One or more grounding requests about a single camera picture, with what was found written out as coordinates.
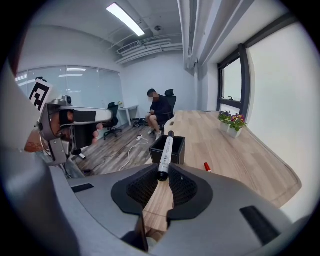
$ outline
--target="black box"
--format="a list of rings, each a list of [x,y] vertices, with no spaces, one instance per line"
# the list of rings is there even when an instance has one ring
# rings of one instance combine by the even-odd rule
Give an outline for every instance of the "black box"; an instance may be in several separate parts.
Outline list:
[[[168,135],[162,135],[149,148],[153,163],[157,163],[157,164],[160,163],[167,138],[168,138]],[[172,145],[171,163],[183,165],[185,162],[185,151],[186,151],[186,137],[174,136],[173,145]]]

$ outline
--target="window frame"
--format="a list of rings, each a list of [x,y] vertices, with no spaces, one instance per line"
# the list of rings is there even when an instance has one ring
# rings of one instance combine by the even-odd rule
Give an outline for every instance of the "window frame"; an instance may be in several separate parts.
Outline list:
[[[216,104],[217,111],[220,111],[221,104],[223,104],[240,109],[240,115],[244,115],[245,117],[248,116],[251,95],[251,76],[247,48],[250,48],[251,46],[259,43],[261,40],[295,22],[298,22],[298,19],[292,13],[284,14],[274,22],[267,25],[261,31],[256,33],[245,43],[240,43],[235,51],[233,51],[218,64],[218,94]],[[240,59],[241,64],[241,100],[236,101],[222,98],[224,88],[223,69],[238,59]]]

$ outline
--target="ceiling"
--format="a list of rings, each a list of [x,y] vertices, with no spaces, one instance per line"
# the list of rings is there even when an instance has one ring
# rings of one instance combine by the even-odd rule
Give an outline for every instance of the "ceiling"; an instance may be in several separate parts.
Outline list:
[[[177,0],[116,0],[145,35],[136,36],[107,11],[115,0],[51,0],[33,18],[32,27],[56,26],[77,30],[122,47],[139,39],[181,34]]]

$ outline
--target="black shirt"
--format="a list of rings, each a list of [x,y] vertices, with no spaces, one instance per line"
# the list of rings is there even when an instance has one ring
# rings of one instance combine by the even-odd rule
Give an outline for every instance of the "black shirt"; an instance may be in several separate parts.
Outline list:
[[[168,99],[162,95],[159,95],[159,101],[152,102],[151,110],[154,110],[155,115],[163,115],[172,111]]]

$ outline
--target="wooden floor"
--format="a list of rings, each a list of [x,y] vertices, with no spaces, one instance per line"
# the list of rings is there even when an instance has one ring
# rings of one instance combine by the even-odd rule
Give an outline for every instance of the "wooden floor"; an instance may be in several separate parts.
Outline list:
[[[146,143],[146,140],[136,141],[138,135],[149,140],[148,144],[140,144],[130,151],[130,162],[121,170],[129,169],[135,166],[141,166],[150,158],[149,147],[155,142],[156,135],[148,135],[149,127],[143,126],[134,128],[124,125],[122,132],[118,132],[118,137],[110,134],[100,139],[97,144],[87,147],[83,154],[86,159],[77,157],[73,161],[80,170],[92,170],[91,175],[102,175],[118,172],[119,169],[128,161],[128,152],[130,148],[137,143]]]

